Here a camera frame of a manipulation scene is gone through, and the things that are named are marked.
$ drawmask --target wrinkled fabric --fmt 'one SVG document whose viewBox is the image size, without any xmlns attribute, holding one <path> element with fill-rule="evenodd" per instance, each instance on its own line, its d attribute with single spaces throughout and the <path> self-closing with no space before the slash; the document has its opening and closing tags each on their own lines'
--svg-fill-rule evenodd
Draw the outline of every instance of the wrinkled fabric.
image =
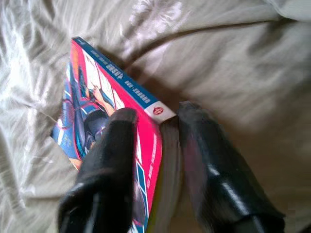
<svg viewBox="0 0 311 233">
<path fill-rule="evenodd" d="M 311 219 L 311 8 L 307 1 L 1 2 L 0 232 L 55 232 L 76 170 L 50 132 L 70 38 L 81 36 L 171 108 L 209 109 L 286 232 Z M 186 189 L 172 232 L 200 232 Z"/>
</svg>

